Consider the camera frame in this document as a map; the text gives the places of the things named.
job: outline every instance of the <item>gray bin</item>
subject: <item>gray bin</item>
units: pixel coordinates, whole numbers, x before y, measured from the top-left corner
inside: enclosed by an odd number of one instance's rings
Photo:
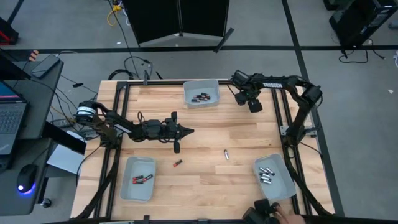
[[[260,182],[259,172],[262,172],[260,167],[264,169],[268,167],[275,173],[275,176],[269,174],[272,179],[271,184]],[[285,166],[283,158],[279,154],[272,154],[256,159],[253,165],[253,172],[260,185],[263,196],[269,201],[278,202],[296,194],[292,178]]]
[[[132,156],[127,159],[120,197],[123,200],[147,202],[152,197],[155,184],[156,161],[151,157]],[[143,184],[132,184],[132,178],[152,174],[154,177]]]
[[[210,95],[210,100],[198,103],[191,102],[192,98],[201,93]],[[188,108],[204,108],[209,106],[217,106],[220,100],[220,90],[218,89],[217,80],[198,80],[187,81],[184,83],[184,99]]]

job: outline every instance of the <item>yellow cable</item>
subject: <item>yellow cable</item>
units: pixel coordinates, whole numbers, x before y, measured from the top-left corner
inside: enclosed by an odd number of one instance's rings
[[[113,12],[115,12],[114,15],[116,16],[118,14],[118,12],[121,10],[122,10],[122,8],[120,6],[113,6],[112,11],[106,17],[106,21],[108,22],[108,24],[110,26],[114,26],[116,24],[116,21],[113,24],[109,21],[109,17],[111,16],[111,14],[113,14]]]
[[[55,112],[57,112],[58,114],[64,116],[63,113],[61,113],[59,110],[55,109],[53,106],[51,106],[51,108],[52,108]],[[68,118],[68,117],[65,117],[65,118],[66,118],[69,122],[76,123],[76,121],[75,121],[74,119],[72,119],[72,118]]]

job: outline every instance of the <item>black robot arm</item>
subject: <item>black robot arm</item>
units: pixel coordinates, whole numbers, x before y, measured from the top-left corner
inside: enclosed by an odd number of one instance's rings
[[[239,105],[244,105],[247,102],[252,113],[262,110],[262,105],[257,99],[262,88],[287,90],[292,95],[293,100],[297,102],[298,112],[293,124],[286,130],[285,143],[288,146],[296,146],[304,138],[304,122],[310,114],[311,109],[322,97],[320,86],[315,86],[296,75],[289,77],[266,77],[259,73],[246,75],[239,70],[232,76],[231,81],[232,85],[240,91],[234,94],[236,102]],[[303,94],[299,95],[296,86],[305,88]]]
[[[127,133],[135,142],[144,140],[172,142],[175,153],[180,152],[179,140],[194,132],[193,129],[177,124],[177,112],[172,112],[171,118],[166,118],[163,122],[159,120],[145,121],[142,113],[138,112],[139,124],[134,124],[118,115],[117,112],[107,109],[103,104],[93,101],[80,103],[75,118],[78,124],[92,127],[101,136],[101,141],[117,144],[118,137],[115,128],[118,128]]]

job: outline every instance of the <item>wooden tabletop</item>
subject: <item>wooden tabletop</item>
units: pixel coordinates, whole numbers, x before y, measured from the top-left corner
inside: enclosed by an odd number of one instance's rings
[[[116,81],[102,81],[98,101],[112,108],[115,88]],[[216,107],[187,109],[182,85],[131,87],[128,120],[137,123],[137,112],[141,111],[146,120],[163,121],[171,112],[177,111],[178,122],[195,132],[181,140],[180,154],[174,154],[171,143],[136,143],[124,134],[112,220],[142,220],[144,215],[150,215],[151,220],[240,219],[254,201],[264,198],[252,171],[253,162],[270,154],[282,155],[271,91],[262,90],[259,100],[263,110],[259,113],[250,113],[247,105],[239,106],[225,85],[220,85],[220,94],[220,103]],[[288,97],[294,117],[298,107],[289,94]],[[286,123],[280,94],[279,100]],[[302,142],[318,148],[315,138],[305,137]],[[98,145],[99,140],[90,141],[86,155]],[[319,154],[301,144],[298,148],[308,188],[329,212],[334,212]],[[225,159],[224,149],[229,152],[229,160]],[[71,217],[77,216],[97,191],[103,154],[104,150],[98,150],[83,164]],[[121,182],[130,156],[149,156],[156,160],[154,193],[146,203],[120,198]],[[179,159],[183,162],[173,167]],[[298,187],[296,189],[300,211],[304,213],[301,192]],[[107,199],[106,193],[102,215]],[[287,211],[292,209],[291,199],[280,204]]]

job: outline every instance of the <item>person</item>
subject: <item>person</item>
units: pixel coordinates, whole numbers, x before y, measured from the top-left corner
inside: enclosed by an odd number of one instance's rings
[[[288,215],[281,206],[276,207],[274,217],[278,219],[280,224],[305,224],[301,215]]]

